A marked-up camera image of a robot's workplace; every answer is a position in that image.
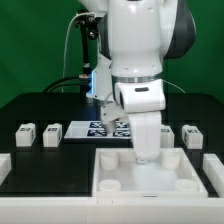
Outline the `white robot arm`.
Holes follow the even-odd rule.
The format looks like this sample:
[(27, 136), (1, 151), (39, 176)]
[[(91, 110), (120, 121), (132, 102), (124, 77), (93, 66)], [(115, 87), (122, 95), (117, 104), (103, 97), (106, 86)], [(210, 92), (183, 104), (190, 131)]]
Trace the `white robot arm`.
[(126, 119), (140, 163), (160, 152), (161, 111), (165, 109), (165, 59), (192, 47), (196, 28), (186, 0), (79, 0), (96, 29), (98, 61), (87, 97), (102, 104), (109, 133)]

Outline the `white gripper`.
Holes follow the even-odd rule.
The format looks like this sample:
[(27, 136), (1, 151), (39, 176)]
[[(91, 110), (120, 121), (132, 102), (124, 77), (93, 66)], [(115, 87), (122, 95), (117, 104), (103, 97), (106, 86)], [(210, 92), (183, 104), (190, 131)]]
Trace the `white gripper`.
[(114, 90), (115, 99), (122, 107), (115, 102), (101, 107), (103, 128), (107, 133), (113, 133), (117, 121), (129, 120), (136, 162), (146, 164), (148, 160), (156, 159), (160, 152), (161, 111), (166, 107), (163, 83), (117, 82)]

